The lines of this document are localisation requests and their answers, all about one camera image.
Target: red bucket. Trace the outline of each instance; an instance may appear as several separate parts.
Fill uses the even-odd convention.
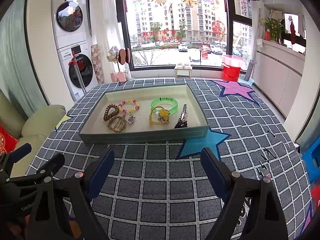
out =
[[[238,78],[240,76],[240,71],[241,68],[240,67],[232,67],[232,66],[228,66],[226,64],[223,64],[223,69],[222,69],[222,80],[223,81],[234,81],[234,82],[238,82]]]

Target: blue chair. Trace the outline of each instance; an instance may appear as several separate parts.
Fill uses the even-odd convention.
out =
[[[320,178],[320,137],[302,156],[302,160],[306,164],[310,183]]]

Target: red pillow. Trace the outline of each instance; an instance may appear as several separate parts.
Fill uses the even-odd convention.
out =
[[[0,125],[0,154],[3,152],[9,153],[14,150],[18,140],[13,138],[6,130]]]

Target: bracelet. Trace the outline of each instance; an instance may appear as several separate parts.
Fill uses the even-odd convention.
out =
[[[151,102],[151,107],[159,106],[160,104],[170,104],[172,107],[165,107],[165,109],[169,110],[170,114],[174,114],[178,109],[178,102],[174,98],[168,97],[160,97],[156,98]]]
[[[132,109],[129,109],[129,110],[124,110],[124,109],[122,109],[121,107],[122,107],[123,105],[125,105],[126,103],[134,103],[136,106],[135,106],[135,108],[132,108]],[[133,113],[133,112],[138,111],[138,110],[140,109],[140,103],[139,103],[137,100],[127,99],[127,100],[125,100],[125,101],[122,101],[122,102],[118,105],[118,107],[119,107],[119,111],[122,112],[122,113],[124,113],[124,114],[126,114],[127,112]]]
[[[161,108],[158,115],[159,115],[159,118],[158,120],[160,120],[161,122],[154,122],[152,120],[152,114],[153,114],[153,111],[156,109],[156,108]],[[156,106],[154,108],[151,108],[151,112],[150,112],[150,115],[149,115],[149,125],[153,125],[153,124],[165,124],[165,123],[169,123],[169,110],[165,109],[164,107],[162,106]]]
[[[111,108],[114,108],[115,111],[113,111],[111,114],[109,114],[109,111]],[[107,106],[106,111],[104,112],[103,120],[108,121],[110,118],[114,117],[115,115],[119,114],[119,108],[118,106],[114,104],[110,104]]]
[[[113,123],[113,121],[115,119],[119,119],[118,122],[116,123],[116,125],[114,127],[111,127],[111,124]],[[111,130],[111,131],[114,131],[116,133],[119,133],[119,132],[122,132],[125,127],[127,126],[127,121],[126,119],[123,117],[123,116],[114,116],[110,119],[110,121],[108,122],[108,128]]]

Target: shallow box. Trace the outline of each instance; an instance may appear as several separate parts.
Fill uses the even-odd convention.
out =
[[[178,102],[178,110],[170,114],[170,122],[162,125],[149,125],[151,102],[157,97],[172,97]],[[118,105],[126,99],[137,100],[141,108],[135,111],[135,122],[128,124],[122,133],[114,133],[103,120],[109,104]],[[187,104],[187,128],[174,129],[183,109]],[[125,104],[123,109],[133,108],[133,104]],[[153,114],[152,120],[157,122],[158,115]],[[195,95],[188,84],[160,85],[139,87],[105,92],[93,106],[84,123],[80,126],[79,135],[84,143],[146,143],[156,141],[172,141],[196,137],[205,137],[209,129],[208,120]]]

